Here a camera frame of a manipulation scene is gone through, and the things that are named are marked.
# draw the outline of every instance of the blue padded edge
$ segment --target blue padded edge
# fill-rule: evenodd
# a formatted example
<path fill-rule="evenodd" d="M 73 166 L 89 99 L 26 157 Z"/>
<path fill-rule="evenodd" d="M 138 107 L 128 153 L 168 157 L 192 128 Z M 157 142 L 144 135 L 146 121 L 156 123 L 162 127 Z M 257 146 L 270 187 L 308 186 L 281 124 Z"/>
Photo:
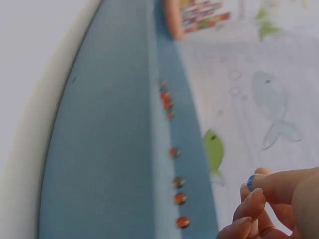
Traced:
<path fill-rule="evenodd" d="M 44 171 L 40 239 L 155 237 L 145 0 L 105 0 L 78 53 Z"/>
<path fill-rule="evenodd" d="M 209 169 L 200 135 L 199 124 L 182 62 L 170 38 L 159 2 L 155 10 L 159 75 L 167 81 L 174 100 L 175 118 L 171 121 L 172 145 L 181 150 L 175 163 L 176 175 L 186 183 L 180 191 L 187 203 L 179 207 L 181 216 L 188 216 L 191 225 L 182 231 L 183 239 L 212 239 L 218 233 Z"/>

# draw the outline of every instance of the light blue fish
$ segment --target light blue fish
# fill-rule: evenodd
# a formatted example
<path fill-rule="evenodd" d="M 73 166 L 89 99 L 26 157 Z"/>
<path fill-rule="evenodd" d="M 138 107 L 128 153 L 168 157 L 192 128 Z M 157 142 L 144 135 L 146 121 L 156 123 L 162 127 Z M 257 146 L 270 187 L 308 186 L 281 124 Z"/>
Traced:
<path fill-rule="evenodd" d="M 272 123 L 263 140 L 262 149 L 271 147 L 279 136 L 292 142 L 300 141 L 301 135 L 296 125 L 284 121 L 288 110 L 288 95 L 276 82 L 275 77 L 263 71 L 256 71 L 253 74 L 252 90 L 256 105 Z"/>

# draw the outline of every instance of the green fish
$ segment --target green fish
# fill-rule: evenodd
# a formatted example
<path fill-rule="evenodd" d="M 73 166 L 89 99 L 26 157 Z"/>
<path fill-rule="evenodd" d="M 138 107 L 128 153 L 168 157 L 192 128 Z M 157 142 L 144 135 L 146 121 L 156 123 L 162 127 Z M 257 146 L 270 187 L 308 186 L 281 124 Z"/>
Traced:
<path fill-rule="evenodd" d="M 255 16 L 255 19 L 257 21 L 260 21 L 260 20 L 265 19 L 267 16 L 268 16 L 267 11 L 265 9 L 263 9 L 263 8 L 260 8 L 258 13 L 257 13 L 257 15 Z"/>
<path fill-rule="evenodd" d="M 224 179 L 220 171 L 218 171 L 224 157 L 224 146 L 217 134 L 208 130 L 204 136 L 204 144 L 212 182 L 224 185 Z"/>
<path fill-rule="evenodd" d="M 259 38 L 264 40 L 267 35 L 278 34 L 281 32 L 281 29 L 273 26 L 269 21 L 262 22 L 262 25 L 259 29 Z"/>

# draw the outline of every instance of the white surface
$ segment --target white surface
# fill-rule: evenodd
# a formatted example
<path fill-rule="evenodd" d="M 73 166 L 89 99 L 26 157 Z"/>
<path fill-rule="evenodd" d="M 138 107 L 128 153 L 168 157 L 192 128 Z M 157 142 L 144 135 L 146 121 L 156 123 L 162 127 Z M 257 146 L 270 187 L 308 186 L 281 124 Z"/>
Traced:
<path fill-rule="evenodd" d="M 37 237 L 50 130 L 75 54 L 100 2 L 0 1 L 0 238 Z"/>
<path fill-rule="evenodd" d="M 296 5 L 299 1 L 292 4 L 295 5 L 282 5 L 283 9 L 278 9 L 280 14 L 276 16 L 284 21 L 278 17 L 276 22 L 288 29 L 280 37 L 261 42 L 251 19 L 258 7 L 251 6 L 255 12 L 253 8 L 246 9 L 246 18 L 238 21 L 235 5 L 228 5 L 233 7 L 234 18 L 224 28 L 190 33 L 178 43 L 202 135 L 212 129 L 225 147 L 220 166 L 225 186 L 212 185 L 220 229 L 232 222 L 240 204 L 240 185 L 257 167 L 282 171 L 319 165 L 319 39 L 315 37 L 319 28 L 314 28 L 311 19 L 317 15 L 313 9 L 318 9 L 318 2 L 309 1 L 307 10 Z M 299 18 L 294 18 L 296 15 L 307 16 L 309 24 L 307 21 L 301 24 Z M 252 76 L 257 70 L 274 74 L 287 91 L 284 121 L 296 124 L 302 136 L 300 142 L 279 136 L 274 145 L 262 150 L 263 138 L 273 122 L 253 98 Z M 289 233 L 269 208 L 268 211 L 276 225 Z"/>

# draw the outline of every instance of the colorful picture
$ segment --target colorful picture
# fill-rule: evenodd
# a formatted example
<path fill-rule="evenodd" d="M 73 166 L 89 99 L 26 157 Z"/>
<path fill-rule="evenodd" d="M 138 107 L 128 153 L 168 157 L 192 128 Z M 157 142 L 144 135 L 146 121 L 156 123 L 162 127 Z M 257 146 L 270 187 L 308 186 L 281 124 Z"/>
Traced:
<path fill-rule="evenodd" d="M 199 1 L 181 0 L 180 10 L 182 12 L 183 27 L 185 32 L 197 31 L 199 29 L 215 26 L 221 21 L 228 20 L 230 13 L 216 14 L 223 7 L 223 1 Z"/>

